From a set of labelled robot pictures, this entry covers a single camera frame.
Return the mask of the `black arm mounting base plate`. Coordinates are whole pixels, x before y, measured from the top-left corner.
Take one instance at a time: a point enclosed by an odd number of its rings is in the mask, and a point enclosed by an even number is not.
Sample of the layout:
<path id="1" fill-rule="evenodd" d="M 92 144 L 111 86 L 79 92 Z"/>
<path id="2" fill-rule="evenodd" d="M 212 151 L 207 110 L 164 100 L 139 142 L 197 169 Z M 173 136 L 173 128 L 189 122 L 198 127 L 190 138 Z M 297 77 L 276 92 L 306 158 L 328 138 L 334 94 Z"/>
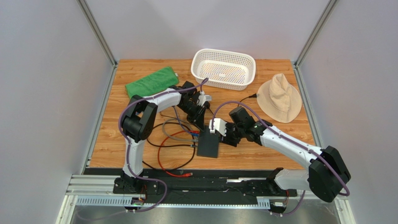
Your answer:
<path id="1" fill-rule="evenodd" d="M 113 193 L 142 194 L 146 203 L 156 203 L 164 196 L 162 204 L 204 205 L 254 205 L 260 196 L 284 201 L 287 196 L 298 195 L 296 190 L 282 190 L 267 180 L 271 170 L 182 169 L 178 173 L 192 176 L 173 177 L 163 171 L 144 169 L 140 176 L 146 180 L 131 187 L 120 175 L 114 181 Z"/>

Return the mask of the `black network switch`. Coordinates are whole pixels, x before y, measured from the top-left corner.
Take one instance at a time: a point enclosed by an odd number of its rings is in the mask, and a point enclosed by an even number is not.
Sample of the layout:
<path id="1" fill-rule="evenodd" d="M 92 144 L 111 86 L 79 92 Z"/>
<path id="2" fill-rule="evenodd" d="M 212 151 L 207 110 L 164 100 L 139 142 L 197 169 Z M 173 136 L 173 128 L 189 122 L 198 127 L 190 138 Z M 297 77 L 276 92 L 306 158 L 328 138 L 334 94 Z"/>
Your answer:
<path id="1" fill-rule="evenodd" d="M 197 147 L 197 156 L 218 158 L 219 157 L 220 134 L 210 133 L 209 125 L 205 125 L 205 130 L 200 131 Z"/>

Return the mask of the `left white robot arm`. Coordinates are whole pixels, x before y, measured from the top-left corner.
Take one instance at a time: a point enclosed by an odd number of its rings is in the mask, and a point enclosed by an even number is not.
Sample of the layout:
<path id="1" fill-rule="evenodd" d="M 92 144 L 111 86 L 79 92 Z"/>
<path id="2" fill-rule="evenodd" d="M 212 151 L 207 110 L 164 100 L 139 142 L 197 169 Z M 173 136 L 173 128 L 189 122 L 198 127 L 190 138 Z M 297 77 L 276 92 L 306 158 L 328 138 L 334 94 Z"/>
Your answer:
<path id="1" fill-rule="evenodd" d="M 147 97 L 134 95 L 119 117 L 119 131 L 126 141 L 126 161 L 121 179 L 131 187 L 140 184 L 143 177 L 142 157 L 146 139 L 154 128 L 156 115 L 170 107 L 178 107 L 186 113 L 186 120 L 200 131 L 205 131 L 204 116 L 209 102 L 202 91 L 208 81 L 200 84 L 185 82 L 183 86 L 171 86 Z"/>

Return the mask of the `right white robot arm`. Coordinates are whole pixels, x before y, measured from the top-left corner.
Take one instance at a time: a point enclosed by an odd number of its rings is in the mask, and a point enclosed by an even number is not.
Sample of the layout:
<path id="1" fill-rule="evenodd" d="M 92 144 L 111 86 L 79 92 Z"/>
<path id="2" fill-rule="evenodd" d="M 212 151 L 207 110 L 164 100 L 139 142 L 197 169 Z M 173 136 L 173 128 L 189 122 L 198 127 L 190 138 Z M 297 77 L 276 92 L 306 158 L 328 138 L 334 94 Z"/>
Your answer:
<path id="1" fill-rule="evenodd" d="M 248 113 L 251 111 L 242 105 L 236 107 L 229 113 L 232 122 L 212 117 L 209 122 L 210 133 L 219 133 L 222 140 L 232 146 L 245 138 L 262 147 L 274 149 L 303 167 L 302 170 L 276 170 L 269 179 L 280 189 L 311 191 L 328 203 L 338 195 L 349 196 L 346 184 L 351 174 L 336 148 L 321 148 L 302 142 L 264 119 L 254 120 Z"/>

